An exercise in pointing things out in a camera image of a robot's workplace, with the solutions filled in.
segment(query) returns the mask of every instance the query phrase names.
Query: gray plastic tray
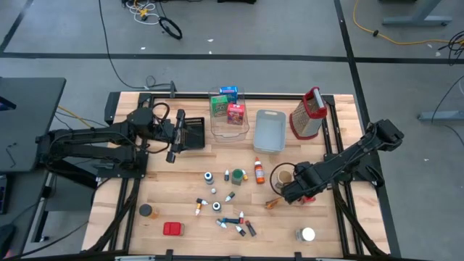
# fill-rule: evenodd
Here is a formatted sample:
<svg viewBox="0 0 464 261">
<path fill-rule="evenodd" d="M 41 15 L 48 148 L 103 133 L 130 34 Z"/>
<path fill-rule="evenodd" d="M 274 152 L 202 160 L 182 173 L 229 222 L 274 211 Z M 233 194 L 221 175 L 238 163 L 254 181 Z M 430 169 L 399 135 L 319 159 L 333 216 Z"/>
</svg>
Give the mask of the gray plastic tray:
<svg viewBox="0 0 464 261">
<path fill-rule="evenodd" d="M 253 147 L 258 153 L 278 154 L 285 149 L 286 114 L 260 109 L 256 114 Z"/>
</svg>

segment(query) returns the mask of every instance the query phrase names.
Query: orange bottle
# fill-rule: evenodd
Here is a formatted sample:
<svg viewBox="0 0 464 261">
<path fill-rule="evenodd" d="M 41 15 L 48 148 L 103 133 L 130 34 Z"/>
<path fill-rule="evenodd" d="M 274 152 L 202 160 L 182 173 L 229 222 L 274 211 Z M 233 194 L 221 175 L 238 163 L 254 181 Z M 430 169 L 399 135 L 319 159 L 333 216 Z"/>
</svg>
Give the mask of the orange bottle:
<svg viewBox="0 0 464 261">
<path fill-rule="evenodd" d="M 260 159 L 258 159 L 258 157 L 256 157 L 256 159 L 254 160 L 255 160 L 254 173 L 256 174 L 256 183 L 263 184 L 265 182 L 265 179 L 264 179 L 264 170 L 262 170 L 261 161 Z"/>
</svg>

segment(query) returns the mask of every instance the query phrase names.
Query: gray floor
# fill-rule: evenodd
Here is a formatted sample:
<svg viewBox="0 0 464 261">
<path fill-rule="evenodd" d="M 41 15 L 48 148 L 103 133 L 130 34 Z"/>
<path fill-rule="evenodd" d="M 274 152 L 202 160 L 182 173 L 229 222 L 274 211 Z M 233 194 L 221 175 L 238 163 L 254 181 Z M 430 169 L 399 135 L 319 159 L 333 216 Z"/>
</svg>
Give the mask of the gray floor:
<svg viewBox="0 0 464 261">
<path fill-rule="evenodd" d="M 0 34 L 7 33 L 24 2 L 0 1 Z M 440 43 L 432 43 L 432 48 L 426 44 L 395 46 L 361 31 L 352 23 L 355 1 L 341 3 L 356 57 L 436 57 Z M 258 0 L 254 6 L 217 4 L 213 0 L 166 3 L 167 15 L 183 29 L 182 41 L 161 34 L 158 26 L 135 23 L 118 1 L 102 0 L 102 4 L 112 53 L 346 55 L 332 1 Z M 434 10 L 434 14 L 453 15 L 454 21 L 445 28 L 381 26 L 383 16 L 411 13 L 414 8 L 417 5 L 360 0 L 357 19 L 398 41 L 448 39 L 462 30 L 464 4 L 459 0 L 443 1 Z M 96 1 L 35 0 L 6 51 L 104 53 Z M 445 51 L 440 54 L 437 58 L 447 56 Z M 320 86 L 324 93 L 355 93 L 349 66 L 343 62 L 125 59 L 116 60 L 115 65 L 129 84 L 143 85 L 145 77 L 153 75 L 159 83 L 174 80 L 180 91 L 236 84 L 252 92 L 302 93 Z M 398 150 L 381 153 L 402 256 L 461 260 L 464 148 L 450 130 L 420 123 L 416 117 L 423 110 L 434 109 L 452 82 L 463 74 L 463 66 L 357 66 L 371 120 L 389 118 L 406 135 Z M 4 77 L 65 77 L 67 85 L 60 104 L 81 117 L 98 121 L 103 120 L 108 92 L 126 89 L 105 59 L 0 59 L 0 73 Z M 456 88 L 442 109 L 462 109 L 463 99 Z M 82 127 L 78 121 L 61 118 L 73 128 Z M 463 125 L 450 124 L 464 135 Z M 52 124 L 52 128 L 63 127 L 57 121 Z M 54 213 L 45 234 L 59 237 L 87 217 L 88 210 Z M 60 225 L 56 228 L 50 226 L 52 223 Z M 83 230 L 37 255 L 78 252 L 82 238 Z M 29 244 L 28 249 L 39 245 Z"/>
</svg>

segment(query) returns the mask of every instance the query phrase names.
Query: wooden tabletop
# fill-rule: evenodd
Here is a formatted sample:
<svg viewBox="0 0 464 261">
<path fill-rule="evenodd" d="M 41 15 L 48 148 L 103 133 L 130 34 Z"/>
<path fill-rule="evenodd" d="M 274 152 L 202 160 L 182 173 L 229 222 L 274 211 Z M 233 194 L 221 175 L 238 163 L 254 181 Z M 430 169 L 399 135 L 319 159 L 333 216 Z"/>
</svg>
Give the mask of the wooden tabletop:
<svg viewBox="0 0 464 261">
<path fill-rule="evenodd" d="M 341 137 L 345 147 L 356 142 L 362 131 L 358 119 L 355 101 L 352 95 L 334 95 L 339 118 Z M 120 95 L 115 122 L 123 121 L 126 115 L 137 108 L 138 93 L 123 92 Z M 182 152 L 174 164 L 165 161 L 166 153 L 150 155 L 147 174 L 141 182 L 137 209 L 142 204 L 150 204 L 159 210 L 157 219 L 142 217 L 136 213 L 130 242 L 130 254 L 165 254 L 173 249 L 175 255 L 215 255 L 215 256 L 256 256 L 256 257 L 293 257 L 301 252 L 303 257 L 341 257 L 339 228 L 336 222 L 334 198 L 331 191 L 316 196 L 312 204 L 300 206 L 279 203 L 273 210 L 266 210 L 264 203 L 276 198 L 268 181 L 258 185 L 254 177 L 254 158 L 258 156 L 269 178 L 270 171 L 281 162 L 319 162 L 326 152 L 323 135 L 309 141 L 295 138 L 288 124 L 286 147 L 278 155 L 257 154 L 253 151 L 253 136 L 256 113 L 259 109 L 274 109 L 289 115 L 298 105 L 296 100 L 247 100 L 246 109 L 250 129 L 243 141 L 218 143 L 214 140 L 209 117 L 207 99 L 157 99 L 170 105 L 169 118 L 174 119 L 178 109 L 184 109 L 187 117 L 205 117 L 206 147 L 200 151 Z M 156 108 L 161 115 L 164 109 Z M 336 152 L 335 138 L 328 116 L 329 130 L 333 150 Z M 150 142 L 151 150 L 162 148 L 164 144 Z M 244 169 L 249 176 L 241 186 L 223 180 L 226 169 Z M 214 184 L 204 182 L 205 172 L 211 172 Z M 83 249 L 95 244 L 107 229 L 115 215 L 120 179 L 112 179 L 96 192 L 91 210 Z M 217 190 L 211 194 L 211 188 Z M 352 183 L 357 218 L 369 236 L 380 249 L 389 252 L 384 222 L 373 186 L 367 182 Z M 231 192 L 235 197 L 225 202 Z M 210 205 L 203 206 L 200 215 L 195 216 L 196 198 L 207 200 Z M 222 212 L 213 212 L 211 204 L 220 202 Z M 226 229 L 215 223 L 217 218 L 238 218 L 240 211 L 245 214 L 257 232 L 251 237 L 246 231 L 242 237 L 235 225 L 228 224 Z M 185 225 L 183 236 L 163 236 L 164 222 L 177 221 Z M 125 220 L 120 229 L 117 242 L 122 247 Z M 355 252 L 352 230 L 347 224 L 347 233 L 351 253 Z M 311 227 L 315 231 L 315 240 L 301 243 L 296 240 L 295 230 Z"/>
</svg>

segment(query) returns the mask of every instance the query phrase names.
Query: box grater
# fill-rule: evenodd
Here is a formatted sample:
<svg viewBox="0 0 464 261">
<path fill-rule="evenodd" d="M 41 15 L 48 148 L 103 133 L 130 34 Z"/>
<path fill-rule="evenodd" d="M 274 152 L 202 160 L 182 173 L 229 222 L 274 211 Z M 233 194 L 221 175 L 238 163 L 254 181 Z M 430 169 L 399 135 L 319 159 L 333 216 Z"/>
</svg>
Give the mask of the box grater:
<svg viewBox="0 0 464 261">
<path fill-rule="evenodd" d="M 290 114 L 290 127 L 298 139 L 311 139 L 318 135 L 322 119 L 327 116 L 327 107 L 319 93 L 312 87 L 298 107 Z"/>
</svg>

